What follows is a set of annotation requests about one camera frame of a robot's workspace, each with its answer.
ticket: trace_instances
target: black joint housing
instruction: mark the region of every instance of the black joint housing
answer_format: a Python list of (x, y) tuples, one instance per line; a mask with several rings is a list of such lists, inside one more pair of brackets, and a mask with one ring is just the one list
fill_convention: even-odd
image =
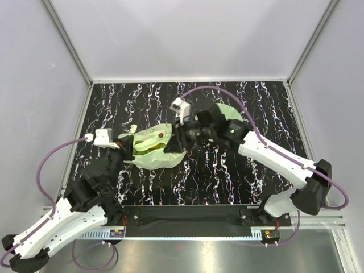
[(208, 109), (197, 112), (196, 115), (198, 121), (201, 123), (201, 127), (210, 127), (213, 125), (217, 133), (226, 127), (225, 116), (221, 113), (217, 104), (213, 104)]
[(87, 212), (101, 201), (102, 196), (85, 179), (80, 179), (65, 191), (64, 198), (70, 203), (71, 212)]
[(5, 236), (4, 238), (1, 239), (1, 243), (2, 243), (2, 246), (4, 248), (5, 251), (8, 251), (10, 250), (12, 247), (13, 247), (13, 243), (14, 243), (14, 237), (16, 235), (7, 235)]
[(263, 201), (259, 205), (259, 208), (255, 212), (257, 218), (265, 225), (267, 225), (269, 222), (274, 221), (274, 218), (264, 210), (264, 207), (266, 206), (269, 197), (271, 196), (269, 195), (263, 199)]
[[(332, 167), (329, 162), (321, 159), (316, 164), (316, 170), (331, 179)], [(322, 204), (331, 188), (331, 184), (321, 176), (313, 174), (306, 179), (307, 185), (291, 195), (293, 204), (302, 212), (318, 215)]]
[(244, 144), (245, 136), (252, 131), (250, 125), (243, 123), (237, 119), (227, 121), (227, 127), (221, 134), (221, 138), (229, 140), (230, 148), (234, 152), (238, 152), (240, 144)]
[(17, 273), (35, 273), (48, 263), (48, 251), (49, 249), (41, 249), (35, 257), (29, 259), (21, 259), (18, 254), (9, 261), (11, 269)]

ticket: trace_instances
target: cable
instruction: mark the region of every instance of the cable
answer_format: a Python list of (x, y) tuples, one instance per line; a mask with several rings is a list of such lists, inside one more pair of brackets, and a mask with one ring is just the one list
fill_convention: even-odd
[(279, 229), (279, 220), (277, 220), (277, 226), (275, 227), (275, 229), (273, 231), (276, 231)]
[(87, 268), (87, 267), (84, 267), (82, 265), (80, 265), (77, 261), (77, 258), (75, 256), (75, 247), (76, 247), (76, 240), (73, 241), (72, 243), (72, 260), (73, 262), (75, 263), (75, 265), (82, 269), (82, 270), (85, 270), (85, 271), (88, 271), (88, 272), (100, 272), (100, 271), (103, 271), (105, 270), (113, 261), (114, 257), (115, 257), (115, 254), (118, 252), (118, 250), (116, 249), (116, 247), (114, 245), (112, 245), (111, 243), (109, 243), (109, 246), (111, 246), (113, 248), (113, 254), (110, 258), (110, 260), (102, 267), (98, 268), (98, 269), (90, 269), (90, 268)]
[(123, 215), (122, 219), (123, 219), (123, 224), (124, 224), (124, 234), (125, 234), (125, 229), (126, 229), (126, 224), (127, 224), (127, 217), (126, 217), (126, 215), (125, 215), (125, 214)]
[[(82, 256), (83, 256), (83, 255), (85, 255), (87, 252), (89, 252), (91, 249), (93, 249), (93, 248), (95, 248), (95, 247), (97, 247), (97, 246), (99, 246), (99, 245), (102, 245), (102, 242), (94, 243), (93, 245), (91, 245), (91, 246), (89, 246), (87, 249), (85, 249), (83, 252), (81, 252), (79, 255), (75, 256), (75, 259), (78, 259), (79, 257), (82, 257)], [(63, 262), (63, 261), (59, 261), (59, 260), (58, 260), (58, 262), (67, 264), (67, 263), (72, 263), (72, 262), (73, 262), (73, 259), (68, 260), (68, 261), (66, 261), (66, 262)]]
[(292, 242), (292, 240), (297, 236), (298, 231), (300, 230), (300, 226), (301, 226), (301, 214), (300, 214), (300, 211), (298, 210), (297, 211), (297, 227), (296, 227), (294, 233), (287, 240), (280, 242), (279, 246), (284, 246), (284, 245), (288, 244), (289, 242)]
[(28, 240), (30, 237), (32, 237), (38, 230), (40, 230), (48, 221), (50, 218), (52, 218), (55, 213), (56, 213), (56, 203), (54, 202), (54, 200), (52, 199), (52, 197), (47, 193), (45, 192), (45, 190), (43, 189), (42, 185), (40, 184), (40, 171), (42, 170), (43, 168), (43, 165), (44, 163), (47, 161), (47, 159), (52, 155), (54, 154), (56, 151), (62, 149), (63, 147), (66, 147), (68, 145), (72, 145), (72, 144), (75, 144), (77, 142), (81, 142), (81, 141), (85, 141), (87, 140), (87, 138), (80, 138), (80, 139), (76, 139), (76, 140), (72, 140), (72, 141), (69, 141), (69, 142), (66, 142), (56, 148), (54, 148), (52, 151), (50, 151), (44, 158), (43, 160), (40, 162), (39, 166), (38, 166), (38, 170), (36, 172), (36, 185), (38, 187), (38, 189), (40, 190), (40, 192), (42, 193), (42, 195), (47, 198), (51, 204), (52, 204), (52, 212), (51, 214), (49, 215), (49, 218), (45, 219), (39, 226), (37, 226), (34, 230), (32, 230), (31, 232), (29, 232), (28, 235), (26, 235), (23, 239), (20, 240), (20, 243), (17, 243), (16, 245), (14, 245), (12, 248), (10, 248), (8, 251), (6, 251), (4, 253), (4, 255), (1, 257), (0, 259), (0, 265), (2, 267), (5, 267), (5, 268), (11, 268), (11, 266), (9, 264), (5, 264), (4, 261), (5, 261), (5, 258), (12, 252), (14, 251), (17, 247), (20, 246), (20, 244), (24, 243), (26, 240)]
[[(193, 88), (189, 91), (187, 91), (185, 94), (183, 94), (181, 96), (181, 98), (184, 98), (186, 97), (187, 95), (195, 92), (195, 91), (198, 91), (198, 90), (202, 90), (202, 89), (215, 89), (215, 90), (218, 90), (220, 92), (223, 92), (225, 93), (226, 95), (228, 95), (229, 97), (231, 97), (235, 102), (237, 102), (237, 104), (240, 106), (240, 108), (243, 110), (243, 112), (245, 113), (245, 116), (247, 117), (247, 119), (249, 120), (251, 126), (253, 127), (253, 130), (255, 132), (255, 134), (257, 135), (258, 139), (260, 140), (260, 142), (262, 142), (262, 144), (264, 146), (267, 146), (267, 142), (264, 141), (262, 135), (259, 133), (259, 130), (252, 118), (252, 116), (250, 115), (248, 109), (244, 106), (244, 104), (236, 97), (234, 96), (233, 94), (231, 94), (229, 91), (225, 90), (225, 89), (222, 89), (222, 88), (219, 88), (219, 87), (215, 87), (215, 86), (200, 86), (200, 87), (196, 87), (196, 88)], [(285, 153), (277, 150), (276, 148), (274, 147), (271, 147), (271, 146), (268, 146), (269, 149), (271, 149), (273, 152), (275, 152), (276, 154), (286, 158), (287, 160), (295, 163), (296, 165), (300, 166), (301, 168), (305, 168), (304, 167), (304, 164), (297, 161), (296, 159), (293, 159), (291, 158), (290, 156), (286, 155)], [(336, 209), (343, 209), (345, 208), (348, 203), (349, 203), (349, 196), (348, 194), (345, 192), (345, 190), (339, 185), (337, 184), (335, 181), (333, 181), (331, 178), (327, 177), (326, 175), (324, 175), (323, 173), (311, 168), (311, 167), (307, 167), (307, 169), (317, 175), (319, 175), (320, 177), (322, 177), (323, 179), (325, 179), (326, 181), (328, 181), (331, 185), (333, 185), (335, 188), (337, 188), (341, 193), (342, 195), (344, 196), (344, 203), (340, 206), (322, 206), (323, 208), (325, 209), (333, 209), (333, 210), (336, 210)]]

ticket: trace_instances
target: enclosure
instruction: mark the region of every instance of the enclosure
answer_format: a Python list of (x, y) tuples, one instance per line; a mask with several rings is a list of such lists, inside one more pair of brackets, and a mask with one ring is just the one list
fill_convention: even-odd
[[(173, 168), (125, 164), (115, 197), (130, 227), (116, 245), (118, 262), (106, 272), (361, 272), (363, 10), (359, 0), (3, 1), (2, 237), (23, 232), (50, 210), (34, 177), (54, 147), (99, 128), (119, 135), (131, 125), (172, 124), (176, 98), (213, 86), (243, 102), (267, 139), (299, 157), (329, 161), (348, 207), (303, 213), (286, 245), (251, 246), (263, 229), (237, 232), (226, 215), (292, 184), (206, 142)], [(229, 105), (248, 123), (219, 90), (186, 100), (195, 110)], [(45, 164), (42, 186), (58, 199), (99, 156), (100, 148), (87, 142), (60, 150)], [(332, 187), (327, 203), (343, 200)], [(215, 219), (181, 220), (188, 213)], [(158, 221), (140, 228), (145, 215)], [(168, 217), (176, 221), (159, 221)], [(282, 241), (297, 219), (290, 213), (292, 225), (280, 227)], [(100, 240), (91, 233), (77, 240), (76, 253)], [(110, 256), (107, 247), (96, 247), (78, 261), (97, 268)], [(71, 258), (67, 245), (41, 272), (82, 272)]]

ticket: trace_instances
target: black marbled surface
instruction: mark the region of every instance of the black marbled surface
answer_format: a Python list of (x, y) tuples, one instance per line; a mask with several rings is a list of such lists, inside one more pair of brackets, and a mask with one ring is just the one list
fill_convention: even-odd
[[(128, 131), (132, 124), (143, 130), (159, 123), (171, 123), (176, 117), (169, 110), (171, 102), (203, 85), (219, 86), (237, 95), (261, 134), (291, 152), (306, 156), (282, 82), (95, 84), (81, 135), (111, 127), (117, 136)], [(212, 102), (238, 107), (215, 90), (195, 93), (187, 101), (196, 110)], [(85, 142), (78, 145), (69, 183), (80, 175), (90, 158), (100, 155), (98, 147), (91, 147)], [(117, 199), (123, 205), (255, 204), (289, 187), (287, 180), (259, 162), (222, 150), (218, 145), (206, 144), (194, 146), (172, 169), (148, 171), (125, 164), (119, 175)]]

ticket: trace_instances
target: aluminum frame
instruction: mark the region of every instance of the aluminum frame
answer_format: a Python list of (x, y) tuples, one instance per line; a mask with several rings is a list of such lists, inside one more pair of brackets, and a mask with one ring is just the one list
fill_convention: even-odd
[(310, 54), (313, 46), (316, 44), (320, 34), (322, 33), (324, 27), (329, 22), (329, 19), (331, 15), (333, 14), (334, 10), (338, 6), (341, 0), (331, 0), (328, 4), (326, 10), (324, 11), (324, 14), (322, 15), (320, 21), (318, 22), (311, 38), (309, 39), (305, 49), (302, 52), (301, 57), (299, 58), (299, 61), (297, 62), (295, 68), (293, 69), (291, 75), (288, 77), (287, 81), (290, 84), (293, 84), (294, 80), (296, 79), (298, 73), (300, 72), (303, 64), (305, 63), (308, 55)]
[[(84, 102), (82, 103), (82, 108), (81, 108), (80, 114), (78, 115), (78, 119), (77, 119), (77, 123), (76, 123), (76, 129), (75, 129), (75, 132), (73, 133), (73, 139), (77, 139), (81, 135), (81, 130), (82, 130), (85, 116), (86, 116), (87, 108), (88, 108), (88, 105), (89, 105), (89, 102), (91, 99), (92, 90), (93, 90), (93, 84), (88, 88)], [(77, 145), (74, 144), (74, 145), (71, 145), (68, 149), (67, 160), (66, 160), (63, 170), (62, 170), (61, 179), (60, 179), (59, 186), (57, 188), (56, 196), (55, 196), (54, 200), (56, 200), (58, 197), (60, 197), (66, 189), (67, 182), (68, 182), (68, 176), (71, 171), (73, 158), (76, 153), (76, 148), (77, 148)]]
[[(308, 137), (307, 128), (303, 121), (302, 113), (299, 108), (299, 104), (298, 104), (297, 98), (295, 96), (295, 93), (292, 89), (292, 85), (285, 82), (284, 86), (286, 88), (288, 99), (291, 103), (293, 116), (295, 117), (299, 133), (302, 137), (303, 146), (306, 150), (307, 158), (316, 161), (315, 153), (313, 152), (313, 147), (312, 147), (311, 141)], [(337, 214), (338, 216), (341, 215), (341, 212), (339, 210), (334, 210), (332, 212), (338, 213)], [(315, 222), (317, 222), (316, 228), (318, 228), (321, 225), (322, 228), (326, 229), (325, 226), (327, 225), (328, 229), (331, 230), (337, 251), (340, 256), (342, 266), (345, 270), (345, 273), (360, 273), (361, 270), (359, 267), (359, 263), (358, 263), (356, 255), (353, 251), (353, 246), (352, 246), (350, 238), (348, 236), (348, 231), (346, 230), (346, 227), (343, 229), (334, 228), (335, 225), (332, 227), (332, 224), (334, 224), (334, 223), (332, 221), (327, 222), (327, 220), (328, 220), (327, 218), (321, 217), (320, 214), (319, 214), (319, 216), (316, 216), (315, 217)]]
[(142, 78), (133, 80), (121, 80), (120, 78), (107, 78), (94, 80), (94, 84), (135, 84), (135, 83), (153, 83), (153, 82), (220, 82), (220, 81), (286, 81), (286, 78)]
[(75, 47), (73, 46), (68, 34), (62, 24), (61, 19), (58, 16), (56, 9), (54, 8), (51, 0), (41, 0), (45, 10), (47, 11), (52, 23), (55, 25), (57, 32), (60, 35), (62, 42), (64, 43), (66, 49), (68, 50), (69, 54), (71, 55), (73, 61), (75, 62), (76, 67), (80, 71), (84, 81), (86, 82), (87, 86), (90, 87), (92, 85), (92, 78), (90, 77), (89, 73), (87, 72), (85, 66), (83, 65), (80, 57), (78, 56)]

